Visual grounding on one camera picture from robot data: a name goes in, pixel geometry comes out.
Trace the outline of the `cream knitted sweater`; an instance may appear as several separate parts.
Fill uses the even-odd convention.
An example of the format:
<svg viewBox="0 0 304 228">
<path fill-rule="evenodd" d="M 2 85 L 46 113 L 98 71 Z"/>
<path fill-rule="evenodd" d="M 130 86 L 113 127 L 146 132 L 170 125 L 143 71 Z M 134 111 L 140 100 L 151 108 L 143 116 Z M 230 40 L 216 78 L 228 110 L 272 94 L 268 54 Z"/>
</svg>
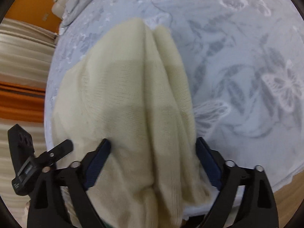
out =
<svg viewBox="0 0 304 228">
<path fill-rule="evenodd" d="M 134 18 L 110 29 L 65 73 L 51 125 L 54 144 L 74 144 L 60 167 L 111 142 L 88 196 L 112 227 L 180 227 L 186 206 L 210 201 L 187 76 L 163 26 Z"/>
</svg>

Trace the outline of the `beige pleated curtain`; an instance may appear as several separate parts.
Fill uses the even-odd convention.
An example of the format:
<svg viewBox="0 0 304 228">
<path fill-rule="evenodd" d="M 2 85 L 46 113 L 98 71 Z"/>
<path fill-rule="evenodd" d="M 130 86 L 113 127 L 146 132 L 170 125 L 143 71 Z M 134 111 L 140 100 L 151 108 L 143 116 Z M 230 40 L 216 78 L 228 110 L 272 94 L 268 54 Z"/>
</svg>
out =
<svg viewBox="0 0 304 228">
<path fill-rule="evenodd" d="M 12 19 L 1 22 L 1 197 L 25 226 L 28 197 L 15 195 L 7 131 L 19 124 L 33 139 L 37 154 L 46 150 L 44 98 L 55 50 L 55 34 Z"/>
</svg>

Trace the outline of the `light blue butterfly bedspread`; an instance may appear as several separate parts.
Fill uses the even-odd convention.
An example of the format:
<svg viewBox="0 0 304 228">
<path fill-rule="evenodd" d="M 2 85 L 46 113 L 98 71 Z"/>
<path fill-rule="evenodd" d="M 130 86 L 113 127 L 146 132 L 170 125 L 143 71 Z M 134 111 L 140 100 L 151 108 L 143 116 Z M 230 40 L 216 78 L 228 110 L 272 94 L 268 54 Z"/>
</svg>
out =
<svg viewBox="0 0 304 228">
<path fill-rule="evenodd" d="M 273 190 L 303 170 L 303 19 L 290 0 L 92 0 L 59 28 L 48 75 L 45 137 L 67 70 L 114 25 L 140 17 L 171 31 L 196 129 L 241 167 L 264 167 Z"/>
</svg>

